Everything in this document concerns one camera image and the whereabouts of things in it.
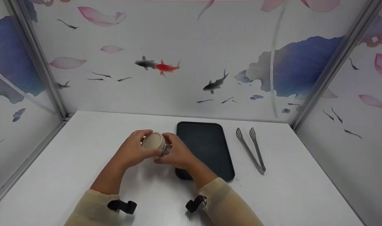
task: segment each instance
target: red fish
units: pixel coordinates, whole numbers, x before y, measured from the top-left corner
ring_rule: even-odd
[[[161,71],[161,74],[162,74],[164,77],[166,77],[166,76],[165,76],[165,72],[167,72],[167,73],[172,73],[173,71],[179,69],[179,68],[180,68],[180,67],[179,67],[180,62],[181,62],[181,61],[178,62],[177,67],[173,67],[172,65],[166,65],[165,63],[163,63],[163,60],[161,60],[161,63],[160,63],[160,64],[155,65],[155,69],[160,70],[160,71]]]

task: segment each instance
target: jar lid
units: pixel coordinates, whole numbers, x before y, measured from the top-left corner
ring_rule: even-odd
[[[165,147],[165,137],[162,134],[153,132],[144,138],[142,147],[145,149],[160,149]]]

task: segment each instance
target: white table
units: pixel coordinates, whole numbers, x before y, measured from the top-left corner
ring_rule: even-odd
[[[362,223],[287,124],[78,111],[0,202],[0,226],[61,226],[83,192],[129,134],[137,129],[175,132],[180,121],[222,125],[236,172],[231,187],[266,226],[352,226]],[[255,128],[267,172],[261,176],[237,140]],[[130,168],[120,191],[138,204],[121,225],[210,225],[186,213],[196,189],[170,166],[145,160]]]

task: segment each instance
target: person's right hand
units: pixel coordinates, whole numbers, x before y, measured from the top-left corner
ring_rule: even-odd
[[[172,149],[168,155],[154,159],[156,164],[170,164],[187,170],[193,163],[199,161],[177,135],[172,133],[162,135],[170,141]]]

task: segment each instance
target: black clip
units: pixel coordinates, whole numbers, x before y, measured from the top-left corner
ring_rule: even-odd
[[[187,210],[190,212],[190,213],[193,213],[195,211],[197,211],[199,205],[205,201],[206,197],[205,196],[201,196],[201,195],[198,195],[194,200],[190,200],[187,202],[187,204],[185,205],[185,208],[187,208]]]
[[[112,200],[111,202],[109,202],[107,207],[113,211],[121,210],[127,214],[134,214],[137,204],[133,201],[128,201],[128,203],[125,203],[117,199],[117,200]]]

